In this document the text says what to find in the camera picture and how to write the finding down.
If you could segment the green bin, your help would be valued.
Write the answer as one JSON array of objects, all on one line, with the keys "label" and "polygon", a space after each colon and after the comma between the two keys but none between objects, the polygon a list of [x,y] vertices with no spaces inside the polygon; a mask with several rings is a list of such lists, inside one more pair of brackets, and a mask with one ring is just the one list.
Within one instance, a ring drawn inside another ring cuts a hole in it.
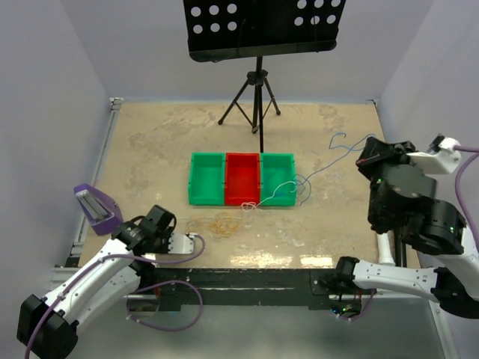
[{"label": "green bin", "polygon": [[192,153],[188,181],[189,204],[223,206],[224,191],[225,153]]},{"label": "green bin", "polygon": [[261,206],[295,205],[297,185],[292,153],[261,153],[260,176]]}]

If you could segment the red bin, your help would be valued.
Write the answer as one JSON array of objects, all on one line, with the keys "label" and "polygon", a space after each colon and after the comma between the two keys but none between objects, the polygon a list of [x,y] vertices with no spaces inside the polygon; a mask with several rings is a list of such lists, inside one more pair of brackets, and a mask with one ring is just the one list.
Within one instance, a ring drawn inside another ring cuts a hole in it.
[{"label": "red bin", "polygon": [[225,205],[240,206],[260,201],[260,155],[226,153]]}]

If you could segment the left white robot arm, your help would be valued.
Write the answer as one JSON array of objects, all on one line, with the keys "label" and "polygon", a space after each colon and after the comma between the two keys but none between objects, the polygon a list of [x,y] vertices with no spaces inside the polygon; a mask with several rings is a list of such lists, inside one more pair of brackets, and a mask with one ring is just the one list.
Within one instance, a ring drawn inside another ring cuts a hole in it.
[{"label": "left white robot arm", "polygon": [[66,358],[89,320],[127,294],[151,291],[159,261],[146,254],[167,253],[176,226],[175,214],[155,205],[146,215],[122,223],[69,279],[45,295],[27,297],[16,332],[24,356]]}]

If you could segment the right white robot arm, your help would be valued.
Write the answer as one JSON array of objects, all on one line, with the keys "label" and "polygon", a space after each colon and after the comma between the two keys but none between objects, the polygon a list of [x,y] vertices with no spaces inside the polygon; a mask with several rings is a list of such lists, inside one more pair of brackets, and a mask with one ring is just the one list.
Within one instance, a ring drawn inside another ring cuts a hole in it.
[{"label": "right white robot arm", "polygon": [[420,266],[341,257],[330,286],[337,295],[388,290],[438,304],[451,315],[478,318],[478,227],[461,194],[478,149],[437,135],[429,148],[369,137],[356,167],[369,182],[367,220],[414,250]]}]

